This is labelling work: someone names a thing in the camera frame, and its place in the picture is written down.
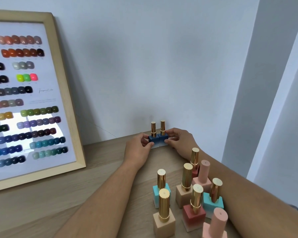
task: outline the gel polish bottle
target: gel polish bottle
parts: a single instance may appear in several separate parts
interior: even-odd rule
[[[183,165],[182,182],[176,186],[175,189],[175,201],[181,209],[184,205],[189,205],[192,193],[192,169],[193,166],[190,163]]]
[[[151,122],[151,135],[148,138],[149,142],[154,142],[154,145],[151,148],[159,147],[159,136],[157,136],[156,132],[156,122]]]
[[[159,212],[153,214],[153,230],[156,238],[167,238],[175,234],[175,218],[170,209],[170,193],[159,191]]]
[[[164,169],[158,169],[158,185],[153,186],[153,203],[156,209],[159,208],[159,191],[163,188],[166,188],[171,197],[171,190],[168,183],[166,183],[166,171]]]
[[[165,139],[168,139],[168,135],[166,134],[166,121],[160,121],[160,133],[159,136],[159,147],[166,146]]]
[[[199,173],[199,149],[198,148],[192,148],[191,153],[191,161],[190,164],[193,166],[192,170],[192,178],[198,177]]]
[[[202,195],[202,186],[198,184],[193,185],[190,204],[183,206],[182,221],[187,232],[203,227],[205,211],[201,207]]]
[[[203,224],[202,238],[227,238],[227,233],[224,231],[228,215],[225,210],[215,208],[212,216],[211,224]]]
[[[220,196],[220,187],[223,185],[222,180],[214,178],[211,184],[210,193],[203,194],[203,208],[206,212],[207,218],[212,218],[215,208],[224,209],[223,199]]]
[[[209,180],[208,173],[210,170],[210,162],[207,160],[202,160],[200,163],[199,176],[193,178],[192,184],[199,184],[203,187],[204,192],[210,193],[211,190],[211,181]]]

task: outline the wooden table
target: wooden table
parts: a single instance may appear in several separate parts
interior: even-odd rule
[[[84,169],[0,191],[0,238],[52,237],[119,167],[125,143],[130,137],[84,146],[87,162]],[[181,184],[184,163],[185,160],[168,146],[151,150],[147,163],[134,181],[118,237],[154,237],[152,215],[158,210],[153,205],[152,186],[157,183],[159,168],[166,170],[167,183],[171,188],[171,210],[176,218],[175,237],[201,237],[201,229],[190,233],[185,231],[181,221],[182,210],[175,202],[175,186]],[[241,237],[230,222],[226,231],[230,238]]]

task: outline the color chart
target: color chart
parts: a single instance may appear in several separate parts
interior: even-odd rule
[[[0,180],[75,161],[44,24],[0,22]]]

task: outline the gold cap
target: gold cap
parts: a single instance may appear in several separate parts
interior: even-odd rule
[[[154,138],[157,136],[156,122],[151,122],[151,136]]]
[[[211,201],[215,203],[217,199],[220,197],[220,187],[223,185],[222,180],[218,178],[214,178],[212,180],[211,184],[211,192],[210,192],[210,197]]]
[[[192,169],[193,166],[190,163],[185,163],[183,165],[183,174],[182,174],[182,189],[184,191],[189,191],[191,188],[192,182]]]
[[[166,134],[166,121],[165,120],[160,121],[160,133],[161,133],[161,135]]]
[[[198,148],[192,148],[190,163],[193,165],[193,169],[196,169],[199,166],[199,151]]]
[[[166,187],[166,171],[164,169],[158,169],[158,188],[163,189]]]
[[[159,191],[159,219],[165,223],[169,220],[170,192],[163,188]]]
[[[195,214],[199,212],[199,208],[201,207],[202,194],[203,194],[203,187],[199,184],[193,185],[190,202],[191,202],[191,208],[193,209]]]

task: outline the hand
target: hand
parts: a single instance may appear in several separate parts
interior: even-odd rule
[[[148,158],[149,151],[154,145],[148,142],[149,135],[140,133],[126,142],[123,164],[127,164],[137,171],[144,165]]]
[[[171,138],[166,139],[165,143],[175,148],[179,155],[190,161],[192,148],[199,148],[193,135],[179,128],[168,129],[166,133]]]

